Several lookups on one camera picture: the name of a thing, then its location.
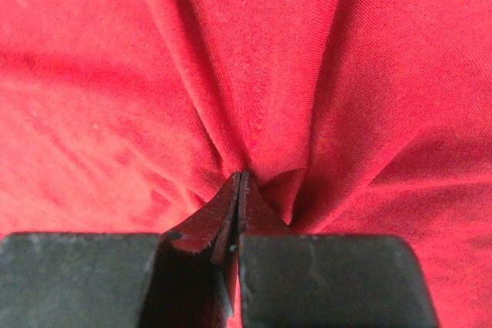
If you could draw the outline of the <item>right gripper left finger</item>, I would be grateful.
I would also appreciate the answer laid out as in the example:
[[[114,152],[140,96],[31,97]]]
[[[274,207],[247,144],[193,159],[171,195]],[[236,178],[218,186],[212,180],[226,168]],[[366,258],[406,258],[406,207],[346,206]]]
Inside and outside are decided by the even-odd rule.
[[[214,265],[223,264],[237,227],[237,209],[241,174],[233,173],[216,195],[190,217],[163,234],[178,252],[202,255],[211,252]]]

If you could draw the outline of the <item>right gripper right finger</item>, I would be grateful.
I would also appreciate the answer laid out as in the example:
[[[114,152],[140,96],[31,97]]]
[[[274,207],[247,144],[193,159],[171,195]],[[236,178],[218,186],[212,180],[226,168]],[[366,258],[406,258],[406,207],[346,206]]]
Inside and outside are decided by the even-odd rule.
[[[292,229],[261,196],[256,179],[250,171],[241,173],[238,233],[260,236],[292,235]]]

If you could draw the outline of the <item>dark red t-shirt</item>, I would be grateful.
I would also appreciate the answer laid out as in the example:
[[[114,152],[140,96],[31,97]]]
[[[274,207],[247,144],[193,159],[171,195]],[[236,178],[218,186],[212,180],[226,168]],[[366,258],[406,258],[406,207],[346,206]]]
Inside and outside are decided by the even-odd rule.
[[[491,0],[1,0],[1,232],[159,232],[234,171],[491,325]]]

